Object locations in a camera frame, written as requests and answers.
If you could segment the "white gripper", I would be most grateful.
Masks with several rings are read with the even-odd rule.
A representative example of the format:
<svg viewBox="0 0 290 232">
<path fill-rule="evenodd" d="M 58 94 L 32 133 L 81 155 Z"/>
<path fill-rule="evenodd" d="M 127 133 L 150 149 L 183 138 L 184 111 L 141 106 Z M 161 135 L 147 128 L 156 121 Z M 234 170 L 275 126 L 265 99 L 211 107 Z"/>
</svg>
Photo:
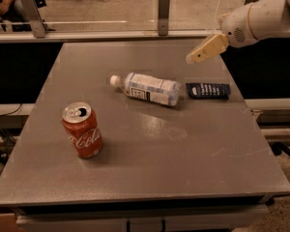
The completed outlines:
<svg viewBox="0 0 290 232">
<path fill-rule="evenodd" d="M 221 32 L 208 36 L 186 57 L 188 64 L 200 63 L 223 53 L 229 45 L 244 47 L 258 42 L 254 33 L 256 17 L 252 3 L 244 5 L 232 13 L 221 14 L 217 23 L 221 24 Z"/>
</svg>

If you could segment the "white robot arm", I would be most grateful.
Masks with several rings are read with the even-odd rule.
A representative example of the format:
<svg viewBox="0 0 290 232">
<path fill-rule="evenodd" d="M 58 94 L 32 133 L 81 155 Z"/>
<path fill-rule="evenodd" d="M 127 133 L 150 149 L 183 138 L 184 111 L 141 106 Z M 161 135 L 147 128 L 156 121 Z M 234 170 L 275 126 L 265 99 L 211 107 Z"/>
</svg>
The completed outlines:
<svg viewBox="0 0 290 232">
<path fill-rule="evenodd" d="M 290 0 L 260 0 L 219 18 L 220 32 L 208 36 L 186 57 L 200 63 L 225 52 L 271 38 L 290 38 Z"/>
</svg>

